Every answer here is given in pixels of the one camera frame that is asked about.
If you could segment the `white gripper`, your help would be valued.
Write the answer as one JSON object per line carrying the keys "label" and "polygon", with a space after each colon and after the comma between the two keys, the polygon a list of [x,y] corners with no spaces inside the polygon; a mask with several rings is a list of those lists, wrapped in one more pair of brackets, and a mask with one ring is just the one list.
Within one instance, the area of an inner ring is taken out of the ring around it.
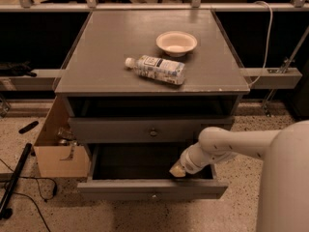
{"label": "white gripper", "polygon": [[211,164],[211,155],[196,143],[182,152],[180,161],[177,161],[169,172],[176,178],[183,178],[186,173],[196,174],[209,164]]}

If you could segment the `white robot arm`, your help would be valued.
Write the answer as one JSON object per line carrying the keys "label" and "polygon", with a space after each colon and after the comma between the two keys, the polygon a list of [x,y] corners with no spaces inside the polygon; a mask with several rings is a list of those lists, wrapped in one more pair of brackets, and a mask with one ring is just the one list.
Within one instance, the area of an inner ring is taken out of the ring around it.
{"label": "white robot arm", "polygon": [[309,232],[309,122],[282,130],[205,128],[170,173],[195,174],[233,154],[263,162],[256,232]]}

